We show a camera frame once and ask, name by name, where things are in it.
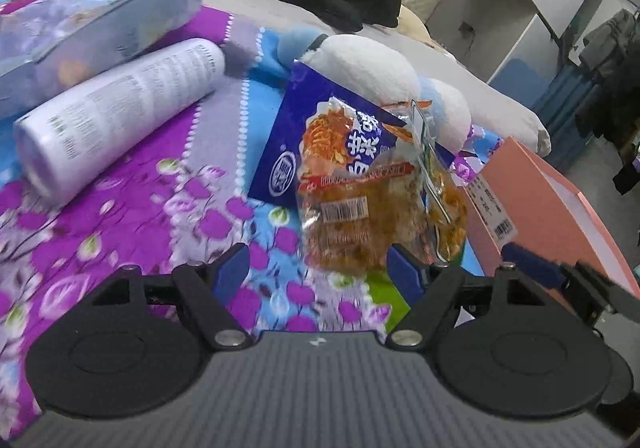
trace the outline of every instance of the gray floor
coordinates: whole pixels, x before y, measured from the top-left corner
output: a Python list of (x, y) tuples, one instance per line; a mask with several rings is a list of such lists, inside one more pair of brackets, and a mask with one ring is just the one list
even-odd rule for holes
[(587, 197), (633, 269), (640, 265), (640, 184), (620, 195), (611, 179), (621, 167), (615, 147), (602, 138), (593, 139), (564, 175)]

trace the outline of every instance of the metal bolt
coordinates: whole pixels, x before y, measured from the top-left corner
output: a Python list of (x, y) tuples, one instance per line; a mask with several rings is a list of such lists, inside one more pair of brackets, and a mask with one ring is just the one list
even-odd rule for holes
[(216, 343), (223, 347), (239, 347), (244, 343), (246, 336), (243, 332), (226, 329), (216, 334)]
[(400, 347), (415, 347), (422, 342), (422, 335), (418, 331), (405, 329), (394, 332), (391, 341)]

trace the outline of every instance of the white oval logo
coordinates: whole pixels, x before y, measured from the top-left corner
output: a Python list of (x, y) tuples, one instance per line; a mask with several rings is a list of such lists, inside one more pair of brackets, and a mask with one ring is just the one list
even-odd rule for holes
[(296, 174), (296, 157), (291, 152), (283, 152), (271, 168), (269, 193), (280, 197), (289, 189)]

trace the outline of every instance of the white plush toy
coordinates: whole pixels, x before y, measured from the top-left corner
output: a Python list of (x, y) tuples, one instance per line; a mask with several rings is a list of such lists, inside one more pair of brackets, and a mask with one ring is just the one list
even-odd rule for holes
[(419, 78), (399, 52), (353, 34), (327, 36), (300, 28), (283, 35), (278, 60), (290, 68), (299, 59), (331, 81), (378, 106), (431, 100), (436, 140), (452, 154), (462, 149), (471, 128), (471, 113), (462, 93), (438, 80)]

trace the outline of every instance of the pink box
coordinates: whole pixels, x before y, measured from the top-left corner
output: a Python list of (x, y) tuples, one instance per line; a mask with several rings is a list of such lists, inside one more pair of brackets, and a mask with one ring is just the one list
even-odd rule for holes
[(584, 195), (515, 139), (505, 141), (463, 192), (469, 242), (485, 274), (500, 265), (504, 243), (516, 242), (555, 262), (585, 262), (640, 297), (631, 269)]

